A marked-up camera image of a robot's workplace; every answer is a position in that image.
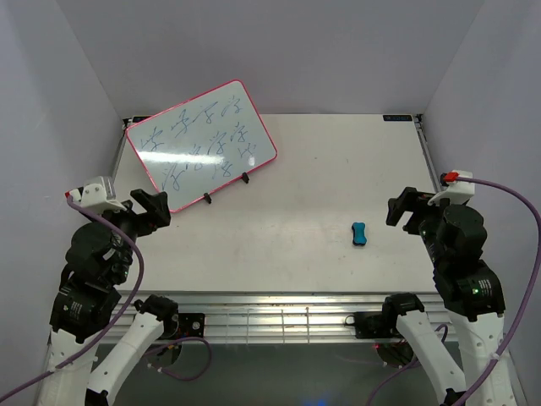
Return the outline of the pink framed whiteboard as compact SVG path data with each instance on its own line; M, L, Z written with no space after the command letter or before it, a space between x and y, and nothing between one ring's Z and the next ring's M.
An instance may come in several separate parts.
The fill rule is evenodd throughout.
M172 213L274 161L248 90L231 80L128 127L127 140Z

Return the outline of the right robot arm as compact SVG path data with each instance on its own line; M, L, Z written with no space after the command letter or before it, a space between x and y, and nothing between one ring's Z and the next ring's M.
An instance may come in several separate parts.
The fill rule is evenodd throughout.
M500 279L483 261L484 218L457 193L430 194L406 187L388 201L386 223L409 211L405 232L423 240L459 343L460 364L447 352L420 299L395 294L383 305L381 323L403 336L424 368L440 405L514 405L505 340L505 300Z

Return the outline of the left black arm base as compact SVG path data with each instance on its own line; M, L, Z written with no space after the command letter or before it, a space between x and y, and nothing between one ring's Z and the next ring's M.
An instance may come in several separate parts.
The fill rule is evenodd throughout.
M164 332L159 340L174 340L183 337L205 335L204 313L177 313L164 322Z

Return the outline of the blue bone-shaped eraser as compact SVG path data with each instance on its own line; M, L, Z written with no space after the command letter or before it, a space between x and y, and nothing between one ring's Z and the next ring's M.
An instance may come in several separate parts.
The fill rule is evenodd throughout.
M367 242L366 224L364 222L354 222L352 224L352 244L355 246L365 246Z

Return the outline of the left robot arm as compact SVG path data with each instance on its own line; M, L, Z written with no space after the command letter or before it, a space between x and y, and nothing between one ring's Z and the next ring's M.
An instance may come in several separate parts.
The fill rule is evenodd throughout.
M94 369L98 343L122 314L116 287L142 254L137 239L169 226L167 194L131 191L120 202L93 183L67 192L68 204L88 218L76 230L65 255L61 282L52 307L51 352L40 405L111 405L131 370L157 339L179 328L178 305L152 294L128 299L133 323L112 353Z

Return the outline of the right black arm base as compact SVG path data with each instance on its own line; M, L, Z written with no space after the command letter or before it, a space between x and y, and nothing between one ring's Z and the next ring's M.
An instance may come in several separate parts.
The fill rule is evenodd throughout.
M381 312L360 311L347 315L344 325L354 330L357 339L391 339L402 338Z

